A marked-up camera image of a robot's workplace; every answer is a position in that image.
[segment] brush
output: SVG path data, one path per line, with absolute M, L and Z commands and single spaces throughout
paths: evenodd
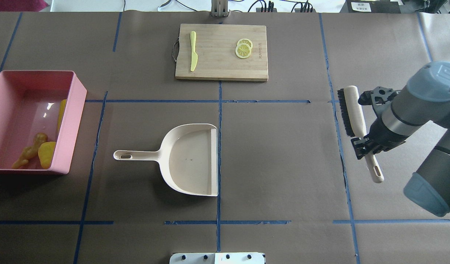
M 356 86 L 350 85 L 337 91 L 341 108 L 342 121 L 349 137 L 363 138 L 367 134 L 365 118 L 359 100 L 359 90 Z M 383 172 L 373 153 L 365 155 L 365 161 L 370 171 L 373 182 L 382 183 L 384 181 Z

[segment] yellow knife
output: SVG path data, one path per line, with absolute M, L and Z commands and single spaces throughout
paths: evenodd
M 197 53 L 195 52 L 195 38 L 196 32 L 191 31 L 191 72 L 194 72 L 198 59 Z

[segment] dustpan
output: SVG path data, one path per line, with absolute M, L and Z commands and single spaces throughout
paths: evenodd
M 217 127 L 186 124 L 171 129 L 157 151 L 116 150 L 121 161 L 156 161 L 161 175 L 184 194 L 218 196 Z

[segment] wooden cutting board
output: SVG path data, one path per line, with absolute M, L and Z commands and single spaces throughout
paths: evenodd
M 190 33 L 195 31 L 197 66 L 191 71 Z M 251 56 L 235 55 L 240 39 L 253 42 Z M 267 31 L 258 25 L 181 24 L 176 79 L 267 81 Z

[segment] pink bin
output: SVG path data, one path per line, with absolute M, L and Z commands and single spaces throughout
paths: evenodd
M 59 106 L 67 105 L 57 136 Z M 86 89 L 68 70 L 4 70 L 0 73 L 0 173 L 67 174 L 72 162 Z M 24 147 L 34 136 L 45 133 L 57 142 L 49 169 L 32 158 L 20 169 L 12 169 Z

